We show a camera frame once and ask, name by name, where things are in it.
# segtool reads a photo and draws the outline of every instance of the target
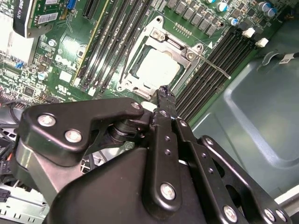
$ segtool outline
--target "gray metal panel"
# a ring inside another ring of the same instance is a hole
[[[266,52],[284,43],[283,52],[299,52],[298,39],[299,24],[286,24]],[[273,59],[257,71],[260,62],[244,68],[193,131],[213,137],[277,197],[299,184],[299,59],[281,65]]]

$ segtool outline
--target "black plastic part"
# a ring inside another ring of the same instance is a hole
[[[142,204],[146,148],[129,150],[67,185],[55,198],[46,224],[206,224],[188,167],[180,164],[181,208],[169,219],[153,218]]]
[[[138,119],[144,109],[136,109],[130,98],[90,100],[63,104],[36,105],[26,109],[18,130],[23,143],[57,165],[68,167],[80,163],[90,145],[92,131],[102,136],[108,126],[123,119]],[[37,119],[48,114],[56,119],[54,126],[45,127]],[[82,140],[72,143],[64,134],[77,130]]]

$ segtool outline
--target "motherboard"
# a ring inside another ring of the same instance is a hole
[[[295,0],[0,0],[0,96],[131,97],[161,85],[191,121],[237,76]]]

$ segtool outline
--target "wire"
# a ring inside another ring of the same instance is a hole
[[[95,164],[94,164],[94,158],[92,153],[88,155],[88,160],[90,164],[90,170],[93,170],[95,168]]]
[[[99,151],[99,154],[103,157],[103,160],[104,160],[105,162],[108,162],[108,159],[106,158],[106,156],[104,156],[104,154],[102,153],[101,150]]]

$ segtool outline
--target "white label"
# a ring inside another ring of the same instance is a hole
[[[47,15],[41,15],[38,18],[37,24],[41,24],[41,23],[45,23],[45,22],[50,22],[50,21],[56,20],[57,17],[58,17],[58,13],[51,13],[51,14],[47,14]]]
[[[69,83],[71,81],[71,77],[72,77],[71,74],[69,74],[65,71],[61,71],[59,79],[64,80]]]
[[[279,62],[279,64],[287,64],[290,60],[292,60],[294,57],[294,54],[287,54],[284,56],[284,58]]]
[[[46,0],[45,5],[52,5],[52,4],[57,4],[58,0]]]

